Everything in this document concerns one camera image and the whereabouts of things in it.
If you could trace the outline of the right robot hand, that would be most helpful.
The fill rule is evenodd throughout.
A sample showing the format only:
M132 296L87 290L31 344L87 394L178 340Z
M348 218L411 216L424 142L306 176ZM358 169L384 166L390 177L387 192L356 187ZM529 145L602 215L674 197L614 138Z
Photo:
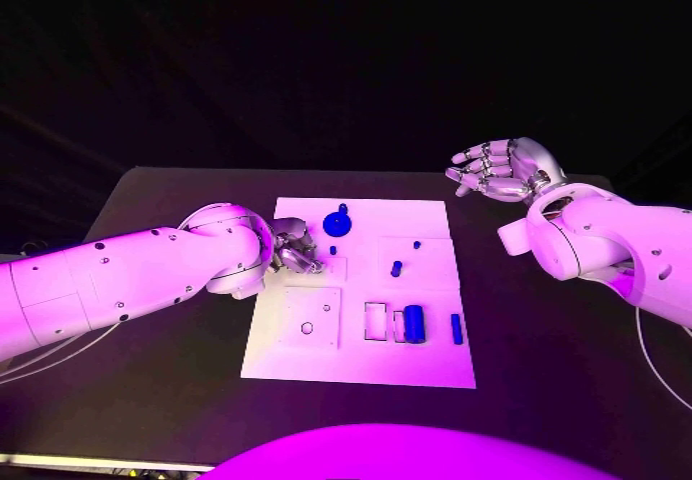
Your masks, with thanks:
M505 203L534 201L568 183L548 149L531 138L488 141L457 153L446 177L459 187L457 197L472 192Z

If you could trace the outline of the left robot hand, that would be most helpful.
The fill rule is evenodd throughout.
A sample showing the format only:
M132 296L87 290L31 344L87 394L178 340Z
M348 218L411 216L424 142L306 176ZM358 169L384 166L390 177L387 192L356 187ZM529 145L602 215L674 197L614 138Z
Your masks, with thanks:
M274 272L289 269L299 274L320 274L323 263L316 259L316 243L307 223L296 217L273 219L274 254L270 267Z

